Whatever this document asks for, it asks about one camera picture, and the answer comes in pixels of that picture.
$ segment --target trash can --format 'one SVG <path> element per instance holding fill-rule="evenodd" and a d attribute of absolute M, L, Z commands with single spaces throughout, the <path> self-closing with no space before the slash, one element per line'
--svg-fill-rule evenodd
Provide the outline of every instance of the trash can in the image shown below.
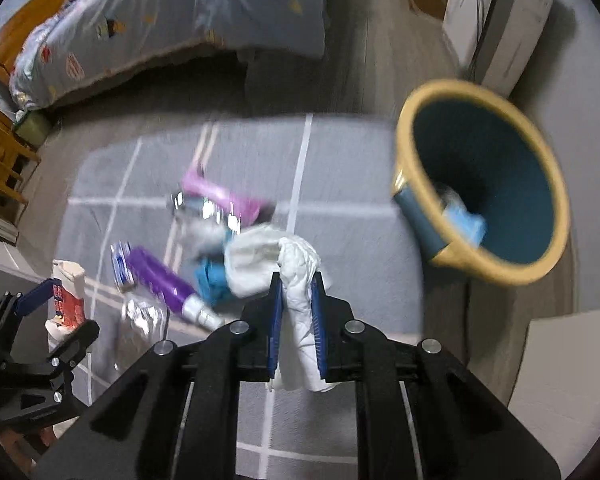
<path fill-rule="evenodd" d="M 443 215 L 440 187 L 484 218 L 479 246 Z M 568 196 L 551 149 L 515 106 L 468 82 L 437 80 L 408 97 L 393 194 L 427 260 L 501 285 L 539 280 L 567 243 Z"/>

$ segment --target pink object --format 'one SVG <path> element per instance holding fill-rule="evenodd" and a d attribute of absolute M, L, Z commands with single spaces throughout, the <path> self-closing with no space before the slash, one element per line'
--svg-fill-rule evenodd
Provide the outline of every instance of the pink object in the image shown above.
<path fill-rule="evenodd" d="M 240 196 L 218 184 L 209 182 L 204 177 L 199 165 L 187 170 L 182 179 L 181 188 L 188 195 L 208 198 L 225 213 L 236 216 L 242 227 L 253 225 L 260 215 L 260 211 L 266 206 L 271 206 L 266 200 Z"/>

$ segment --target white cloth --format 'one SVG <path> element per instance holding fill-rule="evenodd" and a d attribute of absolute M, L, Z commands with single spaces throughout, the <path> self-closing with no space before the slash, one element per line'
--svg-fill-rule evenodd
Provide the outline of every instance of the white cloth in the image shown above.
<path fill-rule="evenodd" d="M 299 236 L 260 224 L 244 229 L 224 250 L 229 289 L 239 298 L 267 290 L 271 275 L 280 272 L 285 309 L 280 331 L 278 368 L 270 387 L 324 392 L 334 387 L 320 378 L 312 330 L 311 282 L 320 256 Z"/>

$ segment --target wooden bed frame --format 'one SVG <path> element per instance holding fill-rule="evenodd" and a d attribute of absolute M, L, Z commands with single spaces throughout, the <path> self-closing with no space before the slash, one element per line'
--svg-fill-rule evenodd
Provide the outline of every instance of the wooden bed frame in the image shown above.
<path fill-rule="evenodd" d="M 30 32 L 53 16 L 65 0 L 29 0 L 0 28 L 0 81 L 9 86 L 16 56 Z"/>

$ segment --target silver screw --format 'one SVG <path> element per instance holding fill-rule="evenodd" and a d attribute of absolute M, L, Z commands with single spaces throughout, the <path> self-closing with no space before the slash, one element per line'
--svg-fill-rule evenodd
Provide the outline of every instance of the silver screw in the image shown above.
<path fill-rule="evenodd" d="M 229 325 L 229 330 L 232 334 L 235 335 L 244 334 L 245 332 L 247 332 L 248 329 L 249 323 L 241 319 L 239 319 L 238 321 L 234 321 L 233 323 L 231 323 L 231 325 Z"/>
<path fill-rule="evenodd" d="M 171 341 L 168 341 L 167 339 L 163 339 L 162 341 L 158 341 L 155 345 L 154 345 L 154 352 L 157 353 L 158 355 L 167 355 L 168 353 L 170 353 L 174 348 L 174 344 Z"/>
<path fill-rule="evenodd" d="M 350 334 L 360 334 L 365 330 L 365 324 L 357 319 L 350 319 L 344 324 L 344 330 Z"/>
<path fill-rule="evenodd" d="M 422 349 L 427 354 L 437 354 L 442 350 L 442 345 L 437 339 L 425 339 L 422 342 Z"/>

